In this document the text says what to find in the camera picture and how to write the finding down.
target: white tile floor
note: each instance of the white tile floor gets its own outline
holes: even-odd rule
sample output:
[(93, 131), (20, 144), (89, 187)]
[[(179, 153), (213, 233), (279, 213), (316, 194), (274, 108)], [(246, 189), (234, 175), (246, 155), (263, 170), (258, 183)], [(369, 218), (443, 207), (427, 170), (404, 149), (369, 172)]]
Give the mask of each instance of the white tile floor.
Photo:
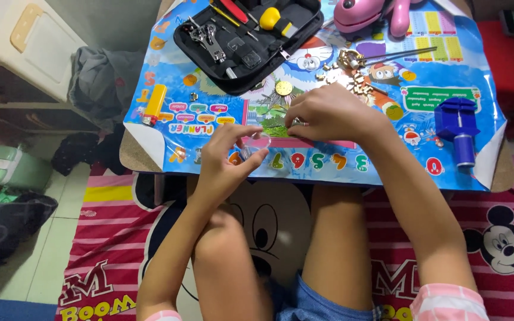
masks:
[[(29, 153), (50, 160), (64, 137), (38, 136)], [(89, 173), (89, 165), (83, 163), (68, 177), (53, 172), (45, 194), (59, 201), (59, 207), (0, 267), (0, 299), (57, 303)]]

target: knee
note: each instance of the knee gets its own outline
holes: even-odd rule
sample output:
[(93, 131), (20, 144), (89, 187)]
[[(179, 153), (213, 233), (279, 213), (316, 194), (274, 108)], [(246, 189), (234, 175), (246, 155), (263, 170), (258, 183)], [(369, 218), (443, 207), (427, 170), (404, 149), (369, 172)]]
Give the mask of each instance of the knee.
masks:
[(194, 249), (196, 264), (219, 263), (235, 244), (245, 243), (241, 224), (231, 214), (216, 210), (211, 216)]

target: green month banner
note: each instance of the green month banner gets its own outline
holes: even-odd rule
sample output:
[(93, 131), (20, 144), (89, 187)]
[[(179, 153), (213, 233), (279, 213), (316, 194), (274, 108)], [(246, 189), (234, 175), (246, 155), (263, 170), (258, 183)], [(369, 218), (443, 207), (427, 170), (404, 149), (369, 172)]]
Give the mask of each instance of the green month banner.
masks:
[(404, 106), (409, 111), (433, 113), (435, 107), (453, 97), (473, 100), (477, 104), (475, 113), (481, 110), (481, 93), (474, 87), (404, 86), (400, 91), (404, 97)]

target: leg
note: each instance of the leg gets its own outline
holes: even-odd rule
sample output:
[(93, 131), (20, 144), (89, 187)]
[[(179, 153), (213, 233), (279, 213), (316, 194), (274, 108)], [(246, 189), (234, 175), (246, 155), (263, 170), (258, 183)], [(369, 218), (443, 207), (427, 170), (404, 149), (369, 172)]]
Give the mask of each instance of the leg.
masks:
[(372, 310), (368, 232), (357, 188), (315, 186), (311, 245), (304, 282), (326, 299), (355, 310)]
[(192, 265), (205, 321), (272, 321), (272, 302), (253, 266), (241, 224), (223, 204), (194, 248)]

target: black zipper case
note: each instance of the black zipper case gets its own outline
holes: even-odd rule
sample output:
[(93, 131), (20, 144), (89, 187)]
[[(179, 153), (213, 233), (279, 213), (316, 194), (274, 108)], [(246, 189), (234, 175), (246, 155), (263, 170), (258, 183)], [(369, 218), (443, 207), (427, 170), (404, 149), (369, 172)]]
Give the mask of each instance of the black zipper case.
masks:
[[(235, 4), (243, 9), (238, 1)], [(239, 23), (221, 3), (214, 1), (212, 5)], [(214, 38), (225, 54), (222, 62), (214, 59), (199, 41), (192, 39), (191, 30), (195, 26), (188, 20), (175, 29), (174, 41), (220, 89), (230, 95), (243, 94), (295, 53), (321, 28), (325, 20), (320, 11), (319, 0), (262, 0), (261, 5), (254, 7), (249, 13), (259, 21), (269, 7), (277, 8), (281, 16), (271, 31), (261, 27), (258, 31), (254, 30), (256, 23), (251, 19), (236, 27), (210, 6), (192, 17), (204, 30), (208, 30), (211, 25), (215, 26)], [(288, 22), (297, 30), (292, 36), (285, 37), (282, 30)]]

